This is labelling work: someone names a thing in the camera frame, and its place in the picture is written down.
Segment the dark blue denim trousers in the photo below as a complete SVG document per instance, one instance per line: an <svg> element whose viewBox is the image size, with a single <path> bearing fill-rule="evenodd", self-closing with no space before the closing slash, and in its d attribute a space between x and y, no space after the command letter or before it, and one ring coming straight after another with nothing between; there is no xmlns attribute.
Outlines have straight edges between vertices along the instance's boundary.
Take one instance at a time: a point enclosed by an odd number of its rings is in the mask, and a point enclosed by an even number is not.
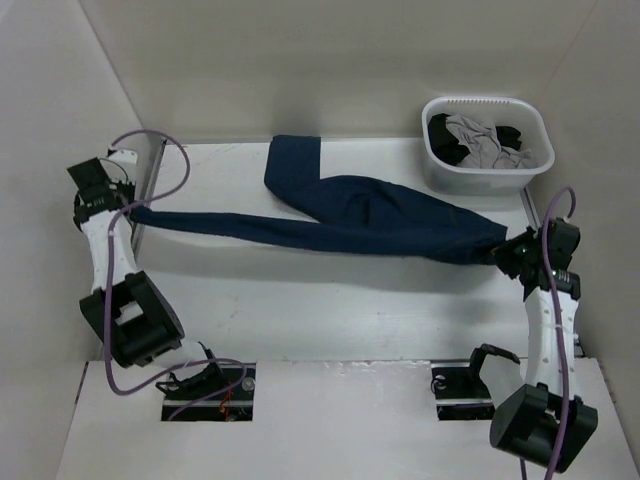
<svg viewBox="0 0 640 480"><path fill-rule="evenodd" d="M471 210L379 179L320 175L317 137L278 135L269 145L264 185L307 215L289 220L239 213L135 208L133 221L186 233L328 253L422 257L448 264L489 265L506 226Z"/></svg>

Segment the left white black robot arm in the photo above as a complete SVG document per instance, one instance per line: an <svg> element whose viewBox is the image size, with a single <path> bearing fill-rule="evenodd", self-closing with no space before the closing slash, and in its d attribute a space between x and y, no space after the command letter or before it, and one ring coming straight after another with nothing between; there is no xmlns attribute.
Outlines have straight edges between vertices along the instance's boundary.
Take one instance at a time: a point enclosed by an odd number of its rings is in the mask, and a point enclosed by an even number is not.
<svg viewBox="0 0 640 480"><path fill-rule="evenodd" d="M213 352L185 342L184 329L167 299L135 261L132 226L122 208L134 200L134 185L109 176L101 158L69 167L77 187L73 221L88 241L93 282L79 302L81 313L104 347L105 371L119 396L138 392L117 385L113 367L157 363L166 372L151 378L163 393L214 398L224 373Z"/></svg>

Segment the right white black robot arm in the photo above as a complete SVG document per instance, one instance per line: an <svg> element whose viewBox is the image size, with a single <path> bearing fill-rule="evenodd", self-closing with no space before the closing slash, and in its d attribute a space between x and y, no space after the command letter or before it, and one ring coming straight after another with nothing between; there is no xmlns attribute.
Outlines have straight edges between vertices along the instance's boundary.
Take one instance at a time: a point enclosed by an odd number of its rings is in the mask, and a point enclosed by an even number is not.
<svg viewBox="0 0 640 480"><path fill-rule="evenodd" d="M523 288L527 362L483 344L463 373L471 393L490 395L491 446L545 468L549 476L569 468L598 425L598 413L584 403L575 379L581 284L569 265L579 242L579 229L555 218L494 250L498 268Z"/></svg>

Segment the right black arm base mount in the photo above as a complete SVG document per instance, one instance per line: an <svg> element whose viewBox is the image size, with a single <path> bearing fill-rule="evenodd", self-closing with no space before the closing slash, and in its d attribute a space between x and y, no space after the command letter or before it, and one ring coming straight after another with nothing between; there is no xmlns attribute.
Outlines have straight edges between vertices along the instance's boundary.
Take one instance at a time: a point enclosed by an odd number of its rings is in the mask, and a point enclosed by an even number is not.
<svg viewBox="0 0 640 480"><path fill-rule="evenodd" d="M493 418L493 401L480 377L481 368L488 366L487 358L520 366L516 354L486 343L476 347L468 361L431 364L430 389L440 421L489 421Z"/></svg>

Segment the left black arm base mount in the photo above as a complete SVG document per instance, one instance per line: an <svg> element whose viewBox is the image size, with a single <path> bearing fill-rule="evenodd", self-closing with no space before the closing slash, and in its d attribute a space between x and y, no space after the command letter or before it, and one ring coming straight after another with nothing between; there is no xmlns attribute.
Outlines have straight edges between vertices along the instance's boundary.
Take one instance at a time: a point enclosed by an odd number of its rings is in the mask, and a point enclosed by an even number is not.
<svg viewBox="0 0 640 480"><path fill-rule="evenodd" d="M155 384L163 422L248 422L253 419L256 364L220 362L187 378L171 373Z"/></svg>

